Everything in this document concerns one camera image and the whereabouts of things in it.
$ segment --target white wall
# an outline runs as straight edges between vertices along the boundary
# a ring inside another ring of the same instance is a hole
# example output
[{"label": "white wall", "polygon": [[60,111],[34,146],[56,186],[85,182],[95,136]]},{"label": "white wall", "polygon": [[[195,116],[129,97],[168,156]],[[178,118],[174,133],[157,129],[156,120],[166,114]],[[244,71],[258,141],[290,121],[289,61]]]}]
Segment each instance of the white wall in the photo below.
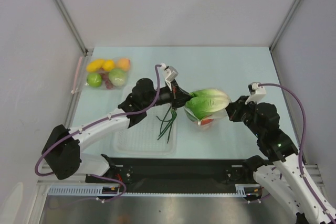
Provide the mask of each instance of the white wall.
[{"label": "white wall", "polygon": [[[317,163],[336,206],[336,0],[303,0],[274,52],[282,84],[302,100],[307,113],[310,163]],[[299,131],[302,116],[290,100]]]},{"label": "white wall", "polygon": [[0,31],[0,206],[23,182],[15,222],[23,223],[34,165],[65,120],[80,51],[52,0],[0,0]]},{"label": "white wall", "polygon": [[293,0],[63,0],[87,47],[269,46]]}]

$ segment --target plastic container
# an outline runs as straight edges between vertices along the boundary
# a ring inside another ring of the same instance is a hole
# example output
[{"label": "plastic container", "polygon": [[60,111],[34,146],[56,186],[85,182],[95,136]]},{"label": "plastic container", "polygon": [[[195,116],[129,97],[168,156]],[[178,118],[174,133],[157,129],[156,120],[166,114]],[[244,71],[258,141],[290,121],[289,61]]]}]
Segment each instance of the plastic container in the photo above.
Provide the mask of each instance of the plastic container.
[{"label": "plastic container", "polygon": [[[128,85],[124,88],[122,100],[124,101],[133,86]],[[168,133],[159,140],[161,122],[156,118],[163,118],[169,105],[152,107],[147,111],[147,117],[137,125],[120,132],[114,136],[113,147],[117,152],[131,155],[167,155],[176,151],[176,121],[173,123],[170,140],[167,143]]]},{"label": "plastic container", "polygon": [[86,66],[86,86],[111,90],[127,83],[131,61],[125,58],[94,59]]},{"label": "plastic container", "polygon": [[225,108],[231,100],[222,90],[208,88],[190,95],[192,98],[186,102],[184,111],[200,130],[210,129],[215,122],[227,116]]}]

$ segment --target clear plastic tray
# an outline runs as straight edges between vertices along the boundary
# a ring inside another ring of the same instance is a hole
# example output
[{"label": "clear plastic tray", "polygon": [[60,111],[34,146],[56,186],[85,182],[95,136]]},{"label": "clear plastic tray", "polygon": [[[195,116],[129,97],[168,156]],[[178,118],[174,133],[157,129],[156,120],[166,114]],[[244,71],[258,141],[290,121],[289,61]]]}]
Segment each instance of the clear plastic tray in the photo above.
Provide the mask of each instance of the clear plastic tray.
[{"label": "clear plastic tray", "polygon": [[[123,89],[122,99],[124,101],[133,86],[126,86]],[[167,155],[176,150],[176,121],[173,123],[170,140],[167,143],[168,132],[159,140],[161,122],[156,118],[163,118],[169,105],[153,107],[147,111],[147,116],[139,124],[120,132],[114,136],[114,149],[120,153],[143,154],[143,155]]]}]

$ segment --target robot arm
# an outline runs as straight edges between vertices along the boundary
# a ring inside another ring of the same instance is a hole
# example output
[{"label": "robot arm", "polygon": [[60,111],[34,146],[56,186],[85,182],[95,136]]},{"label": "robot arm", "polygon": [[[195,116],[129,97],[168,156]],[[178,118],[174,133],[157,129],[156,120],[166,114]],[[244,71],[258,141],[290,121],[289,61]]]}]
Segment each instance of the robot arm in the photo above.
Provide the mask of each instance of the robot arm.
[{"label": "robot arm", "polygon": [[191,96],[181,89],[175,77],[177,71],[172,67],[161,64],[166,86],[159,89],[158,98],[154,103],[157,90],[153,81],[140,79],[132,89],[126,100],[112,113],[102,118],[66,129],[63,125],[55,127],[42,150],[44,159],[55,176],[62,180],[73,174],[103,175],[110,168],[109,158],[101,155],[82,153],[88,146],[97,142],[107,134],[130,128],[146,117],[146,110],[150,106],[170,103],[172,109],[178,109],[191,99]]},{"label": "robot arm", "polygon": [[[251,96],[242,96],[226,108],[229,120],[243,122],[254,133],[260,151],[280,170],[290,188],[274,176],[259,156],[246,160],[245,167],[253,172],[257,183],[265,187],[289,213],[298,217],[297,223],[331,223],[329,215],[335,218],[336,210],[327,202],[304,166],[306,172],[301,175],[299,162],[302,161],[299,160],[298,150],[279,128],[280,116],[276,107],[269,103],[256,103],[261,94],[265,95],[264,87],[253,83],[249,89]],[[327,210],[322,209],[313,194],[317,194]]]}]

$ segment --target wire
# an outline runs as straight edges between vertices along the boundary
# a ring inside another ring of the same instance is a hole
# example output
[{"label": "wire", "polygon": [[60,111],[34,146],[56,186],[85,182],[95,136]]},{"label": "wire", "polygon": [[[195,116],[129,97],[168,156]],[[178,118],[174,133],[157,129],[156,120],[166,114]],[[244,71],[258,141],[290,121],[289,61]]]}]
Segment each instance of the wire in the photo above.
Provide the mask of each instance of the wire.
[{"label": "wire", "polygon": [[[159,94],[160,94],[160,76],[159,76],[159,70],[158,70],[160,66],[161,66],[161,65],[155,65],[156,80],[157,80],[158,85],[157,85],[157,89],[156,89],[156,95],[155,95],[155,98],[154,98],[154,100],[152,101],[152,103],[151,103],[147,108],[145,108],[145,109],[143,109],[143,110],[140,110],[140,111],[136,111],[136,112],[125,112],[125,113],[115,114],[115,115],[112,115],[110,118],[106,117],[106,118],[99,119],[99,120],[97,120],[97,121],[95,121],[95,122],[92,122],[92,123],[88,124],[87,126],[83,127],[82,130],[85,131],[85,130],[87,130],[88,128],[91,128],[91,127],[93,127],[93,126],[95,126],[95,125],[97,125],[97,124],[99,124],[99,123],[101,123],[101,122],[110,120],[111,118],[116,118],[116,117],[118,117],[118,116],[141,114],[141,113],[146,112],[147,110],[149,110],[151,107],[153,107],[153,106],[155,105],[156,101],[158,100],[158,98],[159,98]],[[67,140],[67,139],[69,139],[70,137],[75,136],[75,135],[77,135],[77,134],[79,134],[79,130],[77,130],[77,131],[75,131],[75,132],[73,132],[73,133],[71,133],[71,134],[69,134],[69,135],[67,135],[67,136],[65,136],[65,137],[63,137],[63,138],[61,138],[59,141],[57,141],[55,144],[53,144],[51,147],[49,147],[49,148],[42,154],[42,156],[38,159],[38,161],[36,162],[36,165],[35,165],[35,173],[36,173],[37,176],[44,177],[44,176],[49,176],[49,175],[51,175],[51,174],[54,174],[53,172],[51,172],[51,173],[40,173],[40,172],[38,171],[38,167],[39,167],[40,163],[42,162],[42,160],[43,160],[43,159],[44,159],[44,158],[45,158],[45,157],[46,157],[46,156],[47,156],[47,155],[48,155],[48,154],[49,154],[49,153],[50,153],[56,146],[58,146],[59,144],[63,143],[65,140]]]},{"label": "wire", "polygon": [[[299,169],[300,169],[300,173],[302,175],[303,181],[306,183],[308,189],[310,190],[311,194],[313,194],[314,198],[316,199],[316,201],[319,203],[319,205],[321,206],[321,208],[323,209],[323,211],[327,211],[327,208],[325,207],[325,205],[323,204],[322,200],[319,198],[319,196],[316,194],[316,192],[314,191],[314,189],[311,187],[309,181],[307,180],[307,178],[304,175],[304,170],[303,170],[303,163],[302,163],[302,157],[303,157],[303,147],[304,144],[306,142],[306,128],[307,128],[307,119],[306,119],[306,112],[304,111],[302,102],[300,101],[300,99],[294,94],[294,92],[292,92],[291,90],[289,90],[288,88],[279,85],[279,84],[275,84],[275,83],[262,83],[259,84],[259,87],[262,86],[273,86],[273,87],[278,87],[281,88],[285,91],[287,91],[288,93],[290,93],[295,100],[298,102],[301,112],[302,112],[302,117],[303,117],[303,129],[302,129],[302,137],[301,137],[301,143],[300,143],[300,150],[299,150]],[[327,216],[329,217],[329,219],[331,220],[331,222],[333,224],[336,224],[335,219],[331,216],[331,214],[327,213]]]},{"label": "wire", "polygon": [[94,175],[94,174],[90,174],[90,176],[92,177],[95,177],[95,178],[99,178],[99,179],[104,179],[104,180],[108,180],[108,181],[111,181],[111,182],[116,182],[118,183],[120,186],[123,187],[123,191],[121,193],[119,193],[118,195],[115,195],[113,196],[112,198],[110,199],[103,199],[103,200],[99,200],[98,197],[87,197],[87,198],[80,198],[78,200],[75,200],[69,204],[65,204],[65,205],[62,205],[62,206],[58,206],[58,207],[51,207],[50,206],[50,202],[49,200],[47,201],[47,207],[50,209],[50,210],[57,210],[57,209],[62,209],[62,208],[67,208],[67,207],[70,207],[76,203],[79,203],[79,202],[82,202],[82,201],[86,201],[86,200],[97,200],[97,201],[100,201],[101,203],[105,203],[105,202],[110,202],[110,201],[113,201],[115,199],[118,199],[119,197],[121,197],[124,193],[126,193],[126,185],[120,181],[120,180],[117,180],[117,179],[113,179],[113,178],[105,178],[105,177],[101,177],[101,176],[98,176],[98,175]]},{"label": "wire", "polygon": [[117,174],[117,178],[118,178],[118,180],[119,180],[119,181],[121,181],[121,182],[122,182],[122,178],[121,178],[121,176],[120,176],[120,174],[119,174],[119,173]]}]

